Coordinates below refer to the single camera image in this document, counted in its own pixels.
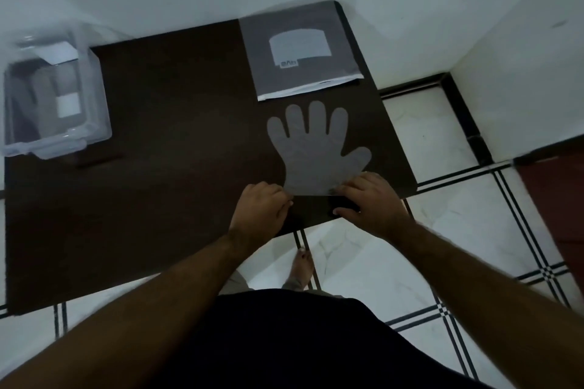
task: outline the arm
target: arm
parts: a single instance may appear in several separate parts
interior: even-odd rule
[[[584,318],[414,222],[379,175],[364,172],[339,193],[361,212],[335,212],[395,246],[518,387],[584,386]]]
[[[8,375],[0,388],[141,384],[201,319],[241,262],[281,229],[290,199],[281,186],[247,186],[226,235],[101,308]]]

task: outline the foot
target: foot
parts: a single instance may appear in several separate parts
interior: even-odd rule
[[[310,278],[314,273],[314,262],[310,251],[298,250],[288,279],[296,279],[302,285],[302,289],[308,286]]]

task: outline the forearm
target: forearm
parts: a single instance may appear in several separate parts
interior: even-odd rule
[[[230,233],[114,300],[5,378],[4,388],[129,388],[154,372],[250,254]]]
[[[584,319],[413,222],[387,237],[520,387],[584,385]]]

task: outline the dark wooden table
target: dark wooden table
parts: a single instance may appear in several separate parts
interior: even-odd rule
[[[163,270],[220,237],[248,183],[282,184],[266,123],[322,101],[349,113],[343,153],[402,197],[412,171],[340,5],[365,79],[258,102],[237,20],[97,47],[113,137],[43,161],[6,159],[7,305],[12,314]],[[332,219],[326,197],[297,197],[283,232]]]

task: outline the plastic storage box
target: plastic storage box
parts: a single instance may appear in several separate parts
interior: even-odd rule
[[[112,136],[99,60],[78,24],[4,36],[4,145],[47,159]]]

